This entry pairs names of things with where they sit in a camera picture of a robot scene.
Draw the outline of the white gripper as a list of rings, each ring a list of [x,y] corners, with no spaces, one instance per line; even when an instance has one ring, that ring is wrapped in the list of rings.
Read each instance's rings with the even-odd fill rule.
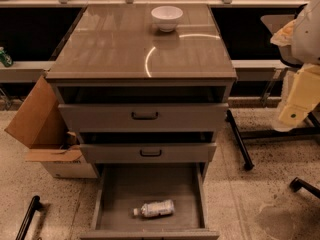
[[[278,132],[297,128],[320,103],[320,66],[304,64],[284,77],[281,101],[271,125]]]

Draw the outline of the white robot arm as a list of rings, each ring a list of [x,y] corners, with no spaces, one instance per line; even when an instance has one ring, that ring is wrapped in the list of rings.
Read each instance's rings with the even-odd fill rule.
[[[271,43],[291,46],[291,55],[302,67],[291,76],[289,91],[282,94],[272,127],[279,132],[296,128],[320,103],[320,0],[311,0],[298,16],[279,29]]]

